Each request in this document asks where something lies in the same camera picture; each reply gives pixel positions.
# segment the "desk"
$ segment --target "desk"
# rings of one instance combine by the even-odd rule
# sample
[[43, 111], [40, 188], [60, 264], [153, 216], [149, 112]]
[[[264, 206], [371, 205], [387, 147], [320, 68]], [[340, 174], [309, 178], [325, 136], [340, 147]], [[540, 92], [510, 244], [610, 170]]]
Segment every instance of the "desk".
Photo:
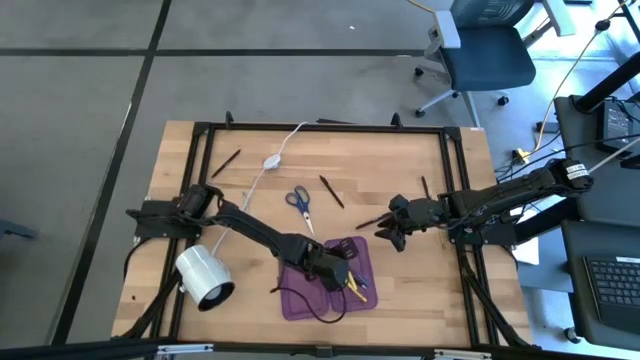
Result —
[[[597, 115], [578, 112], [570, 98], [559, 97], [554, 103], [565, 146], [596, 140]], [[581, 161], [587, 168], [607, 155], [593, 145], [567, 152], [567, 156]], [[523, 240], [560, 225], [574, 289], [569, 300], [576, 333], [592, 344], [639, 350], [640, 335], [598, 321], [582, 257], [595, 254], [631, 256], [633, 253], [640, 256], [640, 213], [637, 211], [640, 171], [623, 169], [618, 161], [611, 161], [591, 175], [595, 180], [591, 191], [576, 199], [561, 201], [524, 222], [522, 231], [516, 231], [526, 234], [520, 238]], [[562, 221], [563, 218], [584, 221]]]
[[[554, 101], [564, 146], [596, 140], [597, 115], [575, 110], [570, 98]], [[587, 169], [609, 154], [582, 146], [567, 152], [567, 156], [581, 161]], [[577, 199], [580, 217], [625, 226], [640, 226], [640, 171], [623, 169], [619, 161], [610, 161], [592, 174], [595, 182], [591, 191]]]
[[640, 350], [640, 335], [612, 328], [598, 320], [582, 261], [584, 256], [594, 254], [640, 257], [640, 229], [584, 221], [563, 221], [561, 228], [575, 288], [569, 299], [576, 333], [592, 344]]
[[[169, 200], [179, 193], [190, 144], [192, 122], [168, 122], [149, 186], [154, 200]], [[485, 134], [461, 129], [462, 144], [472, 188], [495, 184]], [[242, 153], [214, 181], [225, 198], [240, 204], [259, 173], [263, 160], [276, 153], [287, 132], [217, 130], [210, 174], [238, 148]], [[453, 144], [451, 158], [455, 163]], [[194, 168], [199, 168], [196, 157]], [[297, 210], [284, 202], [296, 185], [311, 196], [310, 212], [319, 241], [359, 235], [367, 239], [378, 288], [378, 307], [349, 313], [337, 324], [316, 320], [288, 322], [281, 313], [280, 295], [269, 294], [276, 283], [278, 263], [266, 248], [230, 232], [217, 256], [230, 268], [235, 293], [220, 307], [199, 312], [187, 297], [179, 339], [269, 344], [334, 344], [358, 346], [468, 347], [469, 335], [461, 294], [455, 250], [446, 233], [429, 229], [408, 238], [407, 249], [397, 253], [391, 243], [373, 236], [374, 226], [355, 231], [355, 225], [386, 211], [398, 193], [424, 197], [420, 176], [430, 192], [446, 192], [437, 136], [298, 132], [287, 143], [281, 168], [259, 181], [249, 212], [281, 232], [308, 234]], [[457, 165], [453, 166], [460, 189]], [[324, 188], [325, 176], [346, 209], [342, 210]], [[203, 230], [199, 243], [211, 249], [224, 231]], [[113, 334], [131, 327], [153, 299], [167, 249], [167, 240], [154, 239], [134, 254], [123, 286]], [[492, 298], [519, 335], [531, 341], [522, 292], [513, 259], [499, 247], [485, 247], [484, 255]], [[165, 307], [161, 334], [168, 332], [173, 300]], [[486, 341], [482, 307], [475, 301], [481, 339]]]

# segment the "yellow object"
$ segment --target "yellow object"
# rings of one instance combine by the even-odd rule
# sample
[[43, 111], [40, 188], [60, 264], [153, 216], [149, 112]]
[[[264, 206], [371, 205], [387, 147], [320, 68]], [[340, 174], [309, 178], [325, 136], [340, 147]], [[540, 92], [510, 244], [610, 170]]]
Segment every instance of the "yellow object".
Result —
[[351, 289], [351, 291], [353, 291], [353, 293], [356, 294], [356, 296], [360, 298], [362, 302], [367, 302], [367, 298], [364, 297], [364, 295], [360, 294], [360, 292], [358, 291], [358, 285], [356, 285], [356, 281], [353, 279], [353, 274], [351, 274], [351, 271], [347, 273], [347, 276], [347, 287]]
[[413, 5], [415, 5], [415, 6], [419, 7], [420, 9], [422, 9], [422, 10], [424, 10], [424, 11], [428, 11], [428, 12], [430, 12], [430, 13], [432, 13], [432, 14], [433, 14], [433, 13], [435, 13], [435, 11], [433, 11], [433, 9], [428, 8], [428, 7], [426, 7], [426, 6], [422, 5], [422, 4], [419, 4], [419, 3], [417, 3], [417, 2], [415, 2], [415, 1], [413, 1], [413, 0], [407, 0], [407, 1], [408, 1], [408, 2], [410, 2], [410, 3], [412, 3], [412, 4], [413, 4]]
[[531, 155], [530, 152], [518, 148], [516, 149], [516, 154], [525, 164], [529, 163], [529, 155]]

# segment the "wooden table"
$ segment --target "wooden table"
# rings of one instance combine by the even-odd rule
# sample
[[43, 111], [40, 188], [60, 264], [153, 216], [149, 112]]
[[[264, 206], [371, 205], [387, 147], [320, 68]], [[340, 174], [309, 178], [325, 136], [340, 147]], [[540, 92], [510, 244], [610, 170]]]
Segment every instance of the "wooden table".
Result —
[[[193, 122], [167, 123], [149, 186], [154, 200], [170, 200], [179, 193]], [[484, 131], [463, 128], [468, 174], [472, 188], [495, 184]], [[209, 167], [215, 171], [233, 152], [242, 153], [213, 184], [225, 198], [242, 203], [266, 157], [278, 151], [287, 132], [216, 131]], [[204, 137], [199, 151], [204, 148]], [[453, 144], [450, 146], [456, 189], [460, 189]], [[194, 182], [199, 159], [196, 157]], [[341, 209], [324, 188], [325, 176], [345, 204]], [[424, 197], [420, 176], [430, 192], [446, 192], [437, 136], [298, 132], [282, 154], [281, 168], [260, 179], [249, 212], [279, 230], [309, 235], [298, 211], [284, 196], [296, 185], [311, 195], [310, 212], [318, 241], [346, 235], [367, 239], [379, 293], [376, 309], [348, 313], [337, 324], [314, 319], [289, 322], [281, 313], [280, 295], [270, 294], [278, 262], [269, 251], [235, 232], [229, 232], [217, 256], [230, 268], [235, 293], [218, 308], [199, 312], [187, 296], [179, 339], [207, 342], [275, 344], [335, 344], [359, 346], [468, 347], [469, 335], [455, 250], [443, 230], [429, 229], [408, 237], [406, 250], [397, 253], [387, 240], [374, 237], [375, 226], [359, 231], [355, 225], [386, 211], [396, 194]], [[222, 227], [208, 227], [200, 244], [211, 249]], [[132, 257], [122, 290], [113, 334], [129, 329], [155, 296], [160, 282], [167, 240], [151, 240]], [[513, 259], [500, 247], [484, 248], [491, 295], [519, 335], [531, 341], [522, 292]], [[173, 300], [165, 307], [161, 334], [168, 333]], [[486, 329], [480, 303], [475, 301], [481, 339]], [[332, 311], [326, 318], [336, 314]]]

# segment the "office chair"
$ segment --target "office chair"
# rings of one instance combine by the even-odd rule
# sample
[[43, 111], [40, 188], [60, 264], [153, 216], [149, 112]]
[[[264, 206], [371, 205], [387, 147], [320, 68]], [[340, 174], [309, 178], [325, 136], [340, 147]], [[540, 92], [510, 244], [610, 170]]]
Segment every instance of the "office chair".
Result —
[[415, 68], [416, 78], [435, 70], [451, 80], [451, 89], [416, 110], [418, 118], [428, 107], [461, 94], [474, 126], [480, 127], [471, 91], [498, 91], [502, 94], [498, 105], [506, 105], [509, 98], [502, 89], [529, 85], [536, 75], [527, 48], [551, 27], [558, 36], [575, 33], [563, 0], [543, 0], [549, 21], [524, 38], [514, 25], [534, 0], [455, 0], [450, 11], [431, 11], [410, 2], [431, 12], [435, 21], [425, 50], [427, 64]]

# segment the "white lamp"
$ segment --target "white lamp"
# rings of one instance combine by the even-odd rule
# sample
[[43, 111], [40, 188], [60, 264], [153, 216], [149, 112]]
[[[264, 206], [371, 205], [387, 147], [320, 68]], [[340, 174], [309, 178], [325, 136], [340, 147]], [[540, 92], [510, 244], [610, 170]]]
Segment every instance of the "white lamp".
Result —
[[180, 254], [176, 267], [182, 274], [184, 288], [200, 311], [220, 305], [235, 289], [229, 269], [202, 245], [192, 246]]

